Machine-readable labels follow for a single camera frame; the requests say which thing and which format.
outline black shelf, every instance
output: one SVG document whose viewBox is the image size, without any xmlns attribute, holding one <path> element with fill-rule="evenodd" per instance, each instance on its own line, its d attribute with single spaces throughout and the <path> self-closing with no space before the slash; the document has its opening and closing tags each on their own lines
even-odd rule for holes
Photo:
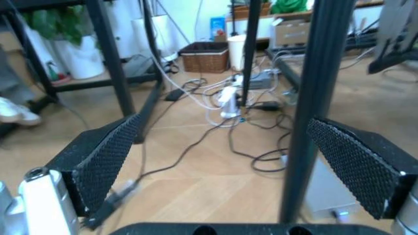
<svg viewBox="0 0 418 235">
<path fill-rule="evenodd" d="M 140 67 L 143 69 L 141 74 L 128 74 L 124 71 L 122 67 L 121 59 L 119 58 L 116 43 L 114 40 L 114 36 L 112 30 L 110 28 L 109 18 L 107 16 L 106 9 L 104 7 L 103 0 L 11 0 L 14 6 L 17 8 L 18 11 L 30 11 L 30 10 L 37 10 L 37 9 L 48 9 L 54 7 L 61 7 L 61 6 L 71 6 L 77 4 L 85 4 L 87 10 L 89 12 L 90 18 L 92 20 L 94 30 L 97 35 L 98 42 L 103 49 L 103 56 L 106 61 L 106 67 L 108 70 L 108 77 L 103 79 L 92 79 L 86 81 L 71 81 L 67 84 L 56 85 L 53 86 L 42 66 L 42 62 L 39 60 L 36 51 L 32 45 L 32 43 L 27 40 L 27 35 L 25 35 L 25 31 L 21 21 L 19 20 L 16 12 L 12 8 L 6 0 L 0 0 L 0 14 L 4 14 L 10 25 L 12 26 L 17 38 L 21 42 L 22 45 L 25 45 L 25 52 L 30 61 L 30 68 L 33 68 L 34 74 L 37 75 L 40 83 L 42 84 L 45 92 L 46 97 L 42 98 L 38 102 L 34 102 L 29 107 L 31 110 L 35 111 L 35 113 L 39 113 L 44 107 L 46 107 L 49 103 L 54 100 L 58 100 L 59 97 L 57 93 L 59 92 L 68 92 L 68 91 L 75 91 L 81 89 L 90 89 L 90 88 L 97 88 L 97 87 L 105 87 L 105 86 L 113 86 L 115 90 L 115 94 L 117 96 L 121 111 L 123 115 L 129 116 L 136 113 L 133 100 L 131 94 L 129 92 L 128 84 L 131 83 L 143 83 L 149 81 L 157 81 L 151 91 L 149 97 L 147 98 L 143 108 L 140 110 L 142 115 L 140 124 L 140 128 L 138 130 L 138 137 L 135 140 L 135 143 L 141 143 L 145 136 L 144 129 L 149 121 L 151 113 L 154 109 L 154 106 L 160 97 L 161 90 L 163 89 L 163 77 L 162 74 L 158 69 L 153 66 L 153 62 L 148 59 L 149 61 L 145 64 L 141 65 Z M 152 26 L 149 19 L 145 20 L 145 30 L 148 34 L 152 34 Z M 155 42 L 153 40 L 153 36 L 149 37 L 148 41 L 150 45 L 151 53 L 154 54 L 156 58 L 159 58 L 158 52 L 155 46 Z M 154 73 L 148 73 L 147 70 L 152 69 L 155 71 Z M 8 133 L 16 129 L 16 124 L 2 124 L 0 125 L 0 139 L 6 136 Z"/>
</svg>

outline power strip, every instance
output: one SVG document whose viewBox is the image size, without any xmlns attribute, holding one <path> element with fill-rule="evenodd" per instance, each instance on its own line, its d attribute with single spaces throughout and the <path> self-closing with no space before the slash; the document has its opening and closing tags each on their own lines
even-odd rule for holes
<svg viewBox="0 0 418 235">
<path fill-rule="evenodd" d="M 250 90 L 264 90 L 272 87 L 272 74 L 279 73 L 278 70 L 264 70 L 258 74 L 252 74 L 250 79 Z M 234 86 L 242 86 L 243 75 L 235 75 Z"/>
</svg>

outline textured rubber pad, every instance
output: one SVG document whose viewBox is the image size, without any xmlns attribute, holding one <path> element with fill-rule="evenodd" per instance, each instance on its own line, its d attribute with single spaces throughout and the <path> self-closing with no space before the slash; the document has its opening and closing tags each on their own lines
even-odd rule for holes
<svg viewBox="0 0 418 235">
<path fill-rule="evenodd" d="M 78 216 L 103 203 L 138 133 L 139 115 L 77 136 L 46 167 L 63 175 Z"/>
<path fill-rule="evenodd" d="M 327 119 L 312 119 L 307 132 L 366 211 L 396 216 L 417 179 L 415 158 L 379 134 Z"/>
</svg>

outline wooden floor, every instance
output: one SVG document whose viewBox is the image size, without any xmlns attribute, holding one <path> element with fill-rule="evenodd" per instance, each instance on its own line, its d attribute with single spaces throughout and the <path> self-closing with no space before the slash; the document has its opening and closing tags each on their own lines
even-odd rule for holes
<svg viewBox="0 0 418 235">
<path fill-rule="evenodd" d="M 366 59 L 340 71 L 330 118 L 378 132 L 410 154 L 418 156 L 418 84 L 405 82 L 416 78 L 402 71 L 388 73 L 397 80 L 384 78 L 381 74 L 366 75 L 369 62 Z M 230 74 L 229 71 L 204 74 L 204 77 L 211 83 Z M 197 73 L 180 73 L 173 79 L 182 83 L 198 77 Z M 137 110 L 151 87 L 152 84 L 143 84 L 131 88 Z M 66 105 L 81 113 L 91 128 L 122 117 L 111 87 L 67 92 L 60 94 L 60 97 Z M 168 105 L 161 101 L 154 116 Z M 286 112 L 292 115 L 294 107 L 286 108 Z M 274 123 L 274 114 L 254 111 L 252 116 L 260 124 Z M 7 183 L 14 194 L 29 169 L 44 165 L 85 130 L 82 122 L 60 105 L 48 106 L 42 112 L 42 118 L 44 122 L 40 126 L 21 128 L 0 145 L 0 179 Z M 175 104 L 148 135 L 146 169 L 172 164 L 186 146 L 195 142 L 209 128 L 211 126 L 205 120 L 205 110 L 190 98 Z M 265 175 L 254 173 L 249 159 L 230 152 L 227 131 L 219 129 L 210 134 L 176 168 L 146 178 L 125 207 L 106 222 L 103 234 L 143 221 L 276 222 L 284 172 Z M 282 133 L 280 130 L 262 130 L 243 123 L 236 128 L 235 147 L 242 152 L 258 155 L 275 149 L 276 140 Z M 136 178 L 141 163 L 140 150 L 141 145 L 131 148 L 116 180 L 116 189 Z M 271 163 L 264 167 L 277 165 Z M 364 211 L 351 215 L 345 222 L 390 230 L 390 221 L 375 221 Z"/>
</svg>

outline white sneaker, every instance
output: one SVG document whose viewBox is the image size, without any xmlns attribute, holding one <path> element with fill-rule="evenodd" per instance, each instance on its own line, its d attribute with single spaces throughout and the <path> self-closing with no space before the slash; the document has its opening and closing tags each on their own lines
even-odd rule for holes
<svg viewBox="0 0 418 235">
<path fill-rule="evenodd" d="M 22 113 L 17 109 L 17 105 L 10 100 L 0 97 L 0 121 L 17 122 L 22 119 Z"/>
<path fill-rule="evenodd" d="M 25 126 L 35 126 L 41 123 L 41 117 L 31 112 L 27 107 L 23 105 L 17 105 L 17 108 L 22 114 L 22 118 L 16 123 Z"/>
<path fill-rule="evenodd" d="M 41 122 L 41 117 L 23 105 L 16 105 L 12 101 L 0 97 L 0 121 L 33 126 Z"/>
</svg>

